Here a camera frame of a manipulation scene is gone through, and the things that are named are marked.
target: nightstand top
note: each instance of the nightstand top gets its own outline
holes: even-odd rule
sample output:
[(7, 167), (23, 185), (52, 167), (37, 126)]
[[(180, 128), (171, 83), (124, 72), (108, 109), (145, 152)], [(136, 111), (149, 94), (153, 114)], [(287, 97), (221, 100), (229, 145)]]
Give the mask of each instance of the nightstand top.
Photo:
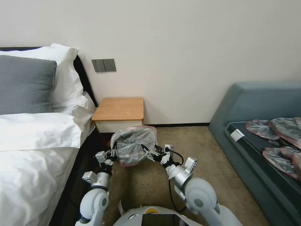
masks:
[(143, 98), (104, 98), (93, 121), (138, 121), (144, 118)]

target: robot screen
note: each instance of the robot screen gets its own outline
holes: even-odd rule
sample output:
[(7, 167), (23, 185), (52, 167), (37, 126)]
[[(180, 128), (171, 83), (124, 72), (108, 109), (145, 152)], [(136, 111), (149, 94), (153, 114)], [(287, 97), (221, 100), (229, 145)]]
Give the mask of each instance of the robot screen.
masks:
[(141, 226), (189, 226), (175, 214), (144, 214)]

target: gray switch plate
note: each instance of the gray switch plate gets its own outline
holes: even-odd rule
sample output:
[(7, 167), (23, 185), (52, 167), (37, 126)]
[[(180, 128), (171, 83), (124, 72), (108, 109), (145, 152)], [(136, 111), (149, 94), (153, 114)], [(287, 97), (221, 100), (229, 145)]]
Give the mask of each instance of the gray switch plate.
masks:
[(116, 71), (114, 59), (92, 60), (95, 72)]
[(114, 59), (104, 59), (103, 65), (107, 72), (108, 71), (116, 71)]
[(103, 65), (103, 60), (92, 60), (95, 72), (105, 72), (106, 69)]

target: gray pillow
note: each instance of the gray pillow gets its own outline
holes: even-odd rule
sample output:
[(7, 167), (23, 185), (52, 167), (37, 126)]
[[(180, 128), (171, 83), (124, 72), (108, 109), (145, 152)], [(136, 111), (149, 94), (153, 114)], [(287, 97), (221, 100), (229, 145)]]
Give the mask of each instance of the gray pillow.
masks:
[(0, 115), (52, 112), (56, 62), (0, 56)]

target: black headboard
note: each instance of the black headboard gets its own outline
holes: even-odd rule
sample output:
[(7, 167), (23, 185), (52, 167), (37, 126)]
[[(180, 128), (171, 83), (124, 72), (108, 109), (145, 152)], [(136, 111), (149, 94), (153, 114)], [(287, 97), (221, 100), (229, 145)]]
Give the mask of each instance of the black headboard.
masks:
[[(0, 47), (0, 51), (12, 51), (12, 50), (23, 51), (23, 50), (31, 50), (31, 49), (37, 49), (37, 48), (39, 48), (39, 47)], [(84, 69), (84, 66), (83, 66), (82, 61), (79, 58), (79, 56), (76, 56), (75, 60), (73, 61), (73, 65), (79, 75), (79, 78), (81, 80), (84, 91), (86, 91), (89, 94), (89, 96), (93, 100), (95, 106), (97, 106), (97, 102), (94, 97), (87, 73)]]

